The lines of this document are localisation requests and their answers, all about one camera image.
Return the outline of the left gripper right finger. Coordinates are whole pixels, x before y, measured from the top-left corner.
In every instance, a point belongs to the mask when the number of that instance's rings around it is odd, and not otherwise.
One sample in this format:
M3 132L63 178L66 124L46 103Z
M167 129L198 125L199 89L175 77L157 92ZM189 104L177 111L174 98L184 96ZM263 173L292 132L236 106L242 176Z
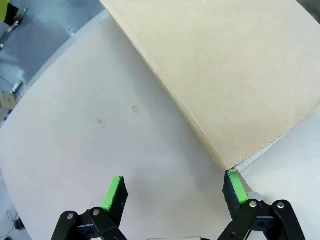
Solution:
M222 192L232 221L220 240L246 240L251 232L262 232L267 240L306 238L291 203L281 199L267 204L239 171L224 173Z

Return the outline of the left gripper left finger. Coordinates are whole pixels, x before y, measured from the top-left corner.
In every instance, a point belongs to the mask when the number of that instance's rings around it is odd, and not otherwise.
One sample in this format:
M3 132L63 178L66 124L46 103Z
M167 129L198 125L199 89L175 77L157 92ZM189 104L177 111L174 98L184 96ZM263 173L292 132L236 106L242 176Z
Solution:
M60 215L52 240L125 240L119 229L129 194L123 176L113 177L101 206L83 214L65 211Z

